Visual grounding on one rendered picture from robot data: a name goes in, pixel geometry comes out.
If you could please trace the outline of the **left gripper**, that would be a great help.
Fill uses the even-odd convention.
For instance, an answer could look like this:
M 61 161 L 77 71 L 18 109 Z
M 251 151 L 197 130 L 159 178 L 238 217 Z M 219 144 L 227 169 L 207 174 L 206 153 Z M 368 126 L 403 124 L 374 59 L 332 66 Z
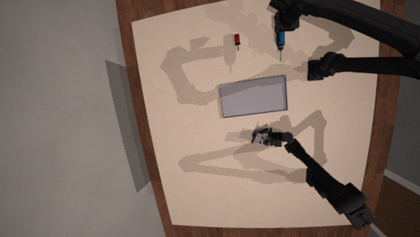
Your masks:
M 269 143 L 270 143 L 270 146 L 272 146 L 271 142 L 270 142 L 270 140 L 272 138 L 272 129 L 271 128 L 270 128 L 269 133 L 268 133 L 268 128 L 265 128 L 262 131 L 257 131 L 257 132 L 261 133 L 261 134 L 268 134 L 268 139 L 264 140 L 264 142 L 266 142 L 266 143 L 263 142 L 263 144 L 266 145 L 266 146 L 269 146 Z

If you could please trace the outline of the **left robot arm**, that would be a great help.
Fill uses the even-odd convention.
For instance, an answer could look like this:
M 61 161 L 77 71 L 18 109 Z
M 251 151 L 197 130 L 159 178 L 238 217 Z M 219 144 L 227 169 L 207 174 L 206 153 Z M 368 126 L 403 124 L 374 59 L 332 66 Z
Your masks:
M 361 191 L 352 183 L 344 185 L 338 182 L 305 151 L 292 133 L 282 133 L 272 133 L 271 145 L 282 147 L 282 142 L 287 142 L 285 144 L 286 151 L 292 153 L 309 168 L 310 187 L 315 187 L 316 191 L 323 196 L 322 198 L 326 198 L 339 214 L 344 214 L 357 231 L 365 227 L 366 224 L 370 225 L 376 222 L 375 216 L 364 202 L 367 198 Z

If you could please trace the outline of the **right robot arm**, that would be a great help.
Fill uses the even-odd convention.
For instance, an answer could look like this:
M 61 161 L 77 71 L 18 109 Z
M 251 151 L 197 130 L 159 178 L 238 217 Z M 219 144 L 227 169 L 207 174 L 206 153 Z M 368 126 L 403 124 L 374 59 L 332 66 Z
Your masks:
M 285 15 L 294 22 L 301 14 L 330 19 L 404 56 L 345 58 L 327 52 L 319 60 L 309 61 L 308 80 L 323 80 L 340 72 L 402 75 L 420 80 L 420 26 L 416 24 L 354 0 L 271 0 L 269 6 L 280 12 L 280 21 Z

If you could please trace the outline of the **blue electric screwdriver barrel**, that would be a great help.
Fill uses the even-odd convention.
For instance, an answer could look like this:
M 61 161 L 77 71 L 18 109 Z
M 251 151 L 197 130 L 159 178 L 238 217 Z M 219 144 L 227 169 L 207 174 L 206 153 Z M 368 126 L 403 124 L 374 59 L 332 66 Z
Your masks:
M 276 46 L 281 52 L 284 49 L 285 32 L 276 32 Z

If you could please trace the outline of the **red hand screwdriver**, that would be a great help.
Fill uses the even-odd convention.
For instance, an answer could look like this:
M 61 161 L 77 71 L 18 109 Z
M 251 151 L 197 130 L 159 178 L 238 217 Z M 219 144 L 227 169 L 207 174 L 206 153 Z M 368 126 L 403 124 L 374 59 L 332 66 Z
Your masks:
M 235 34 L 234 35 L 234 40 L 235 40 L 235 45 L 238 47 L 238 45 L 240 45 L 240 42 L 239 42 L 239 34 Z

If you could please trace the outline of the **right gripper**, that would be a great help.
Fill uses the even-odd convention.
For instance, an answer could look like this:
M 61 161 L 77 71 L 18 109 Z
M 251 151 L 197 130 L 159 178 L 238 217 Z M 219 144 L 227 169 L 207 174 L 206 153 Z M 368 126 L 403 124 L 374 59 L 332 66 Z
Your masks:
M 299 18 L 298 20 L 291 22 L 287 20 L 284 15 L 284 17 L 280 21 L 279 14 L 276 14 L 274 16 L 274 20 L 275 20 L 275 32 L 288 32 L 288 31 L 291 32 L 299 28 Z

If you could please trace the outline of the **grey metal bracket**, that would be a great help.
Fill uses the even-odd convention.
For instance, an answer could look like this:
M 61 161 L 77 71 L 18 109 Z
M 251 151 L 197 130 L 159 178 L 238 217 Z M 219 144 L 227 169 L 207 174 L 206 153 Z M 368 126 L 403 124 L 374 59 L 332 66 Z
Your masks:
M 263 139 L 262 139 L 262 137 L 263 137 Z M 252 139 L 252 141 L 251 141 L 251 143 L 252 144 L 256 143 L 256 144 L 262 145 L 262 143 L 264 142 L 265 137 L 266 137 L 265 135 L 262 135 L 262 134 L 256 132 L 255 135 L 254 135 L 254 137 L 253 137 L 253 139 Z M 261 144 L 259 142 L 261 142 Z

